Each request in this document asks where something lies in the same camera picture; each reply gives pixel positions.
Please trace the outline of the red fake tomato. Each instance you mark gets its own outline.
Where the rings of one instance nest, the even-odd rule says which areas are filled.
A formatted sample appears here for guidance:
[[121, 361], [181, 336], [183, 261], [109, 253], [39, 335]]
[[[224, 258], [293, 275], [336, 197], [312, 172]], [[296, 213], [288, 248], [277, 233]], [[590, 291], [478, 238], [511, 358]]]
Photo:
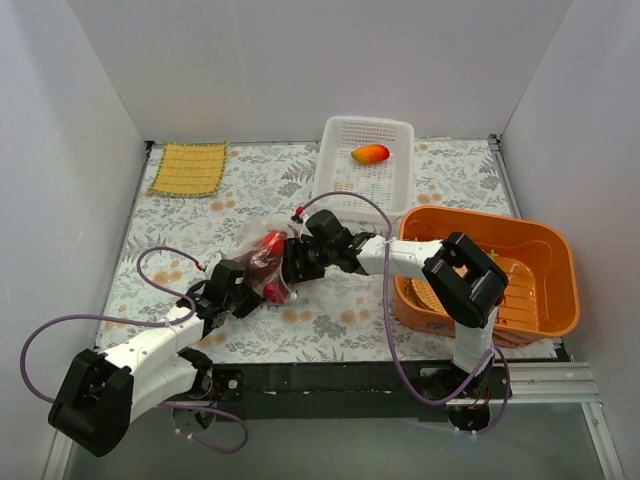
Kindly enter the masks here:
[[261, 248], [270, 256], [281, 256], [284, 252], [287, 233], [279, 230], [270, 230], [261, 243]]

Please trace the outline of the red fake strawberry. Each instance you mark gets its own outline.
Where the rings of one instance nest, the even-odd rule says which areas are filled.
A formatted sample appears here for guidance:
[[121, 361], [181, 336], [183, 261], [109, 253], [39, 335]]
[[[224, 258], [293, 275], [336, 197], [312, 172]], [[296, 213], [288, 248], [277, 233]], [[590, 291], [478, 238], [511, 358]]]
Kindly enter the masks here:
[[263, 286], [263, 297], [267, 303], [282, 305], [288, 300], [289, 295], [289, 289], [279, 279], [271, 279]]

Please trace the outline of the clear zip top bag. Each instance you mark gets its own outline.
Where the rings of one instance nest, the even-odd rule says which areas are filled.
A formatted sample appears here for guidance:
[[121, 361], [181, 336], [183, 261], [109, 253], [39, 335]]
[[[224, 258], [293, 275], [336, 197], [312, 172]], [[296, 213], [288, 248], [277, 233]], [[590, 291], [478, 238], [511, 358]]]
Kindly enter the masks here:
[[250, 286], [270, 306], [292, 303], [295, 289], [284, 280], [285, 243], [298, 239], [300, 228], [292, 221], [249, 217], [236, 233], [226, 257], [245, 267]]

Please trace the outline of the orange yellow fake mango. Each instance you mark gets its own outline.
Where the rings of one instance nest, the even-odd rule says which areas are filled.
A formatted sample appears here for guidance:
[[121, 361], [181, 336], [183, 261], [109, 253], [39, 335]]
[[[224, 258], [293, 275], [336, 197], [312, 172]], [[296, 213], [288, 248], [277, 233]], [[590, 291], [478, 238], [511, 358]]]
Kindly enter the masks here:
[[390, 150], [382, 144], [370, 144], [359, 147], [351, 152], [351, 157], [359, 164], [374, 165], [388, 160]]

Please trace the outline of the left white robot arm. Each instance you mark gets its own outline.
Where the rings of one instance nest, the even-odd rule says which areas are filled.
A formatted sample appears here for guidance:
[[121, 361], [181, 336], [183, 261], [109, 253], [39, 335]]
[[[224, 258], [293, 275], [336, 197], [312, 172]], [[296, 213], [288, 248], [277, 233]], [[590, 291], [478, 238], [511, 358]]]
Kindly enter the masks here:
[[260, 303], [245, 267], [221, 260], [157, 327], [102, 353], [79, 353], [53, 401], [49, 424], [102, 457], [133, 421], [174, 396], [216, 402], [221, 384], [213, 363], [193, 346], [220, 327], [227, 314], [244, 317]]

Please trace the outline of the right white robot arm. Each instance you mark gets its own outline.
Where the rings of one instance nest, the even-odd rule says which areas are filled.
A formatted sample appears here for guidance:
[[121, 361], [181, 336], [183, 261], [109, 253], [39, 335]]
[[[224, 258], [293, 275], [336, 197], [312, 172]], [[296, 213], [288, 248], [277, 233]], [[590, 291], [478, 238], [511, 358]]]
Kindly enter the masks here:
[[320, 279], [336, 266], [359, 275], [401, 276], [427, 282], [455, 322], [454, 389], [475, 397], [489, 384], [492, 336], [508, 279], [504, 271], [466, 234], [426, 242], [352, 233], [328, 210], [305, 223], [307, 232], [285, 242], [281, 267], [286, 284]]

